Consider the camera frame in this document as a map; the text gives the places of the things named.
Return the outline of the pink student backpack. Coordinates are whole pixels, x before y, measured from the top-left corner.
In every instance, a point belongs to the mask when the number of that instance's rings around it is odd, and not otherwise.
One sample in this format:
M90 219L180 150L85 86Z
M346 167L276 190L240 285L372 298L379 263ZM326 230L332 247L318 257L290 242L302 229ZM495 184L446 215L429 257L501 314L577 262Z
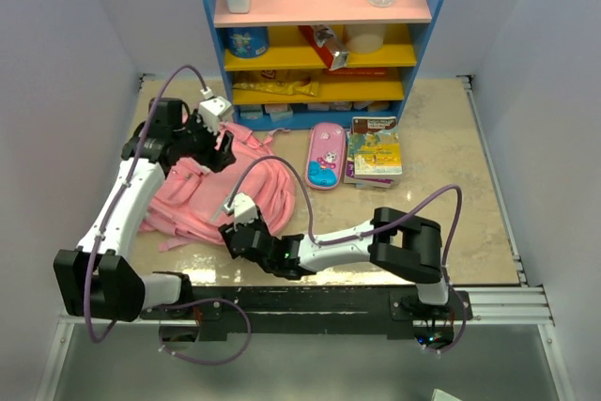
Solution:
M234 136L236 162L220 173L212 173L192 158L180 159L152 198L139 231L161 232L169 239L159 245L162 252L193 242L223 244L219 227L229 217L222 205L231 195L244 170L263 156L273 154L270 132L263 141L239 124L224 122L221 132ZM295 207L296 185L287 167L268 159L254 166L239 191L250 196L260 209L269 231L285 227Z

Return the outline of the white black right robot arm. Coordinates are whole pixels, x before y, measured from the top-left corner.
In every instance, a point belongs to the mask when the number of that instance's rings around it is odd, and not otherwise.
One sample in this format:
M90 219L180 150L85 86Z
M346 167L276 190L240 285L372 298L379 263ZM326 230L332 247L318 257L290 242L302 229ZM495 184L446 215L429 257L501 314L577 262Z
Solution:
M232 258L242 257L265 273L297 281L323 270L368 262L415 284L417 293L399 304L414 317L446 320L454 315L448 274L449 246L440 224L393 208L377 208L370 221L310 238L275 237L260 213L252 220L218 227Z

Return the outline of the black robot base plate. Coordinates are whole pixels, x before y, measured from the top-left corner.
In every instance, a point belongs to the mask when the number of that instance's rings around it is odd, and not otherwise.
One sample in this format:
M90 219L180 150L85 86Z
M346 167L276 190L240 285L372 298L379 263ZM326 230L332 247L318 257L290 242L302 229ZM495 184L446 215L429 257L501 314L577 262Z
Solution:
M448 303L419 303L413 285L282 285L195 286L187 302L202 300L194 308L154 308L143 320L163 325L194 321L200 313L200 339L223 340L229 333L245 333L246 324L235 303L250 320L255 334L384 335L392 340L440 344L451 338L450 329L473 319L470 295L460 291Z

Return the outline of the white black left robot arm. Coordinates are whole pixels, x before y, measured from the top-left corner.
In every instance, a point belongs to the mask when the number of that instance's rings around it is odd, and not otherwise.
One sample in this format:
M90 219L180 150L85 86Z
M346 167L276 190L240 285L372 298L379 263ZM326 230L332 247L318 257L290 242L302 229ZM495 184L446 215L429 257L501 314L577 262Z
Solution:
M150 201L172 167L190 158L214 173L235 162L233 135L221 132L231 103L214 97L189 110L183 100L155 100L123 146L116 181L97 219L72 250L61 250L54 273L71 316L131 322L161 306L173 318L194 307L189 279L175 272L139 275L127 257Z

